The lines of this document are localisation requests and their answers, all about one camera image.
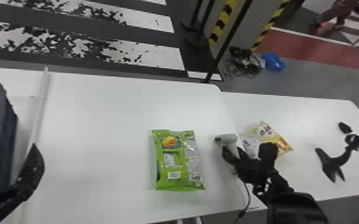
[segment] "yellow snack bag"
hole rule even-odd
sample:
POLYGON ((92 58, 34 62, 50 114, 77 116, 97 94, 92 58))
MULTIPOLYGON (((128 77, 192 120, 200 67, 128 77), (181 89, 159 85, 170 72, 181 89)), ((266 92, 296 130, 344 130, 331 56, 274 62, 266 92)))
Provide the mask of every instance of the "yellow snack bag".
POLYGON ((293 148, 285 141, 285 139, 267 123, 260 122, 260 124, 249 128, 251 129, 240 135, 246 149, 249 148, 256 152, 260 143, 271 142, 278 146, 278 156, 293 151, 293 148))

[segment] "white table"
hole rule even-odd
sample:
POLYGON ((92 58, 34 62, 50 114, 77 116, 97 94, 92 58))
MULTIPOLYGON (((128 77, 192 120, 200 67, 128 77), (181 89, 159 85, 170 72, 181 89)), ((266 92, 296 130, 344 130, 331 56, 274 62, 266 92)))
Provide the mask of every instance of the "white table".
MULTIPOLYGON (((11 174, 12 182, 15 181, 24 162, 39 102, 39 88, 43 75, 42 71, 0 69, 0 83, 7 91, 7 97, 18 116, 16 151, 11 174)), ((16 212, 6 218, 4 223, 19 223, 20 209, 18 208, 16 212)))
MULTIPOLYGON (((24 223, 150 223, 242 209, 245 189, 213 141, 233 132, 214 85, 52 74, 38 142, 46 172, 24 223), (152 129, 195 131, 207 191, 155 190, 152 129)), ((252 197, 251 207, 265 207, 252 197)))
POLYGON ((359 134, 359 109, 351 102, 335 99, 280 97, 223 93, 239 132, 261 120, 274 128, 294 148, 276 161, 276 169, 290 186, 308 192, 316 200, 359 195, 359 152, 352 152, 341 167, 346 182, 332 183, 321 169, 315 152, 320 147, 335 157, 345 151, 345 135, 338 122, 359 134))

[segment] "yellow black striped pole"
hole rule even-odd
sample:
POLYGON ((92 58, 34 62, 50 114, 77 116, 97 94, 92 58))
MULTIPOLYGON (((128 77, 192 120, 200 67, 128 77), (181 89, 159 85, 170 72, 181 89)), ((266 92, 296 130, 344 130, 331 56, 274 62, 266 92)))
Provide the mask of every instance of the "yellow black striped pole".
POLYGON ((290 2, 290 1, 291 0, 284 0, 281 3, 280 7, 277 9, 277 11, 275 11, 274 15, 271 17, 271 20, 263 28, 262 33, 260 34, 260 36, 255 41, 255 44, 253 44, 252 48, 250 49, 252 52, 254 52, 254 51, 256 51, 256 49, 258 49, 258 46, 263 41, 264 37, 266 37, 266 34, 268 33, 268 30, 270 30, 270 28, 272 28, 272 26, 274 25, 276 20, 279 18, 281 13, 283 13, 285 7, 287 6, 288 2, 290 2))
POLYGON ((213 28, 213 32, 209 38, 210 46, 216 46, 218 40, 222 35, 222 31, 224 30, 225 25, 230 22, 230 15, 234 11, 235 7, 238 4, 238 0, 227 0, 222 9, 220 16, 218 17, 216 26, 213 28))

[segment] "black cable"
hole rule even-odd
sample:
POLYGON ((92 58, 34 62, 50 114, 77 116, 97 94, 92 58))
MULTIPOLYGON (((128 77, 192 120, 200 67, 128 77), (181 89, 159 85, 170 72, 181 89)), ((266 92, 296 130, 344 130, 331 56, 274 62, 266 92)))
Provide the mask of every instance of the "black cable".
POLYGON ((250 192, 249 192, 249 189, 247 188, 246 184, 244 184, 244 186, 245 186, 246 193, 247 193, 246 207, 238 214, 238 217, 234 220, 233 224, 236 224, 238 222, 238 220, 241 219, 246 214, 246 211, 250 206, 250 201, 251 201, 250 192))
POLYGON ((249 79, 254 79, 257 77, 259 72, 262 70, 260 61, 252 55, 252 57, 258 62, 259 66, 253 65, 252 63, 248 67, 244 67, 240 64, 235 64, 235 58, 232 55, 225 55, 222 58, 224 65, 221 67, 221 74, 225 77, 241 77, 246 76, 249 79))

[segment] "green snack bag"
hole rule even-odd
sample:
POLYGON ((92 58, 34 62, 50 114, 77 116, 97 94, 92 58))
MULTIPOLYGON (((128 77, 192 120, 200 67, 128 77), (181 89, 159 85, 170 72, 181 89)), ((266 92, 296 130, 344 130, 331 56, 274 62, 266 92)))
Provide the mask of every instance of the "green snack bag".
POLYGON ((193 130, 152 130, 157 151, 156 190, 204 190, 193 130))

